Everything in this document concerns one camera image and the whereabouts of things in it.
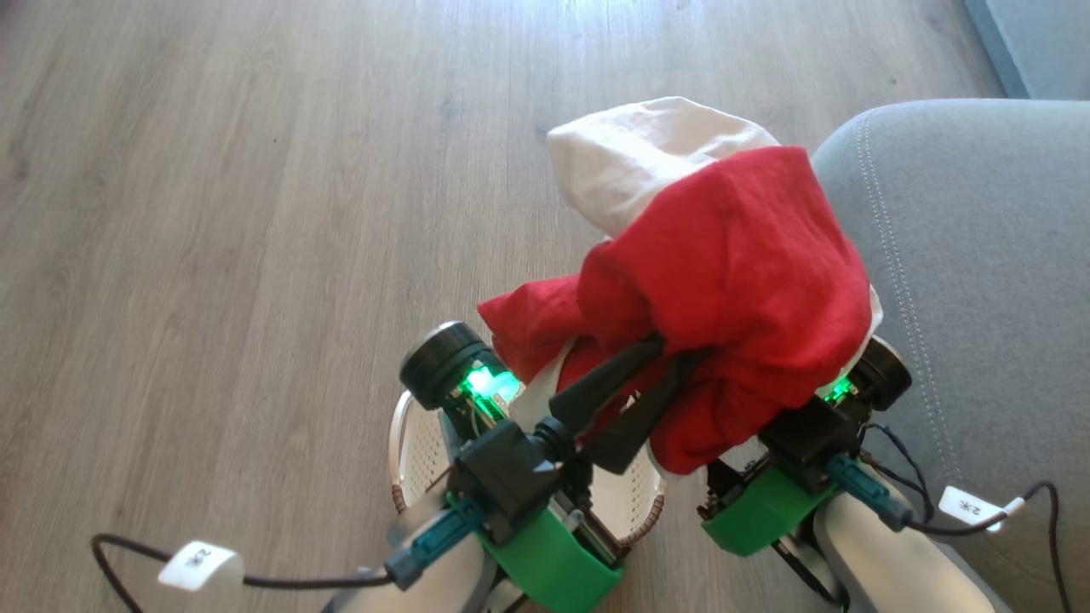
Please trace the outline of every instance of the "green plastic part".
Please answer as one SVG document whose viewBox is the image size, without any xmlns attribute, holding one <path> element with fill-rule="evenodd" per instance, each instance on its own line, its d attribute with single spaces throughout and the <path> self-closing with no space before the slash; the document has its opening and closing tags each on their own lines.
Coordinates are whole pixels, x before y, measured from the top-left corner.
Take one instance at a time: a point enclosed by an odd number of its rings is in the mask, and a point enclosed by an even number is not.
<svg viewBox="0 0 1090 613">
<path fill-rule="evenodd" d="M 778 468 L 765 469 L 734 503 L 701 527 L 720 549 L 746 557 L 791 532 L 833 492 L 816 496 Z"/>
<path fill-rule="evenodd" d="M 504 546 L 477 532 L 514 585 L 554 613 L 589 613 L 625 575 L 580 546 L 564 524 L 545 509 Z"/>
</svg>

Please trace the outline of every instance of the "wooden floor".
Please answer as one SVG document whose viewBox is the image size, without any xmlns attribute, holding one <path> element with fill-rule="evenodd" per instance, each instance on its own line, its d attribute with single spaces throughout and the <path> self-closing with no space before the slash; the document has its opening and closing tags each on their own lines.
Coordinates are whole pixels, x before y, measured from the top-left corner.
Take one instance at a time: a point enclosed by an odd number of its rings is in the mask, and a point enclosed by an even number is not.
<svg viewBox="0 0 1090 613">
<path fill-rule="evenodd" d="M 959 0 L 0 0 L 0 611 L 121 611 L 101 530 L 269 575 L 377 562 L 404 350 L 598 238 L 550 128 L 678 94 L 813 149 L 1000 92 Z M 826 610 L 716 550 L 700 490 L 602 611 Z"/>
</svg>

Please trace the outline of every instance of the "white cable label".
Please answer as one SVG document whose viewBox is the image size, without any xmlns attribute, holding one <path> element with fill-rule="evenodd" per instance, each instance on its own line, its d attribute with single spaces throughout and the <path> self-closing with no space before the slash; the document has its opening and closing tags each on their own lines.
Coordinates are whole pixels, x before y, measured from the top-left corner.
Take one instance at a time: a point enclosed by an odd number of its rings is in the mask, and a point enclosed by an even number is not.
<svg viewBox="0 0 1090 613">
<path fill-rule="evenodd" d="M 242 557 L 229 549 L 204 541 L 183 546 L 159 573 L 159 582 L 185 591 L 199 591 L 216 576 L 216 582 L 241 584 L 245 574 Z"/>
<path fill-rule="evenodd" d="M 986 521 L 1003 510 L 1003 508 L 953 485 L 946 486 L 943 498 L 938 501 L 938 508 L 946 515 L 956 517 L 970 526 Z M 998 531 L 1000 526 L 1003 526 L 1002 521 L 989 526 L 988 531 Z"/>
</svg>

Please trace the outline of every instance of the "red cloth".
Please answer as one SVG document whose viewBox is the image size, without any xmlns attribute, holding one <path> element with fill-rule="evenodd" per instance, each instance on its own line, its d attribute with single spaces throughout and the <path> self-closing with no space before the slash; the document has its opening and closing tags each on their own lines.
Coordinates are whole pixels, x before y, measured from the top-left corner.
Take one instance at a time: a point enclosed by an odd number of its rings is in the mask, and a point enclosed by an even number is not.
<svg viewBox="0 0 1090 613">
<path fill-rule="evenodd" d="M 523 381 L 580 337 L 560 388 L 652 329 L 667 356 L 715 347 L 651 438 L 659 465 L 686 474 L 837 376 L 870 326 L 869 287 L 806 151 L 764 147 L 668 185 L 578 276 L 477 310 Z"/>
</svg>

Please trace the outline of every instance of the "basket rim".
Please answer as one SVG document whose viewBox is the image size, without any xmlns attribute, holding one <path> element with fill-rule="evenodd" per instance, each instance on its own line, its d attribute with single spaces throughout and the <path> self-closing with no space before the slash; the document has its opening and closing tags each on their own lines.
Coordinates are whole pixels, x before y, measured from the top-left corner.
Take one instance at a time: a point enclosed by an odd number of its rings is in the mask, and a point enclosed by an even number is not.
<svg viewBox="0 0 1090 613">
<path fill-rule="evenodd" d="M 405 504 L 404 489 L 401 486 L 400 450 L 404 442 L 405 416 L 409 414 L 409 407 L 412 406 L 412 399 L 413 397 L 410 392 L 403 392 L 401 397 L 398 398 L 398 404 L 393 409 L 393 418 L 390 420 L 387 464 L 390 474 L 390 496 L 393 498 L 393 507 L 397 509 L 398 515 L 401 515 L 409 508 L 409 505 Z M 622 546 L 632 546 L 637 541 L 647 536 L 647 532 L 658 522 L 658 518 L 663 514 L 663 507 L 666 505 L 666 479 L 659 474 L 658 482 L 655 484 L 655 497 L 651 502 L 647 516 L 644 517 L 643 521 L 634 530 L 617 539 Z"/>
</svg>

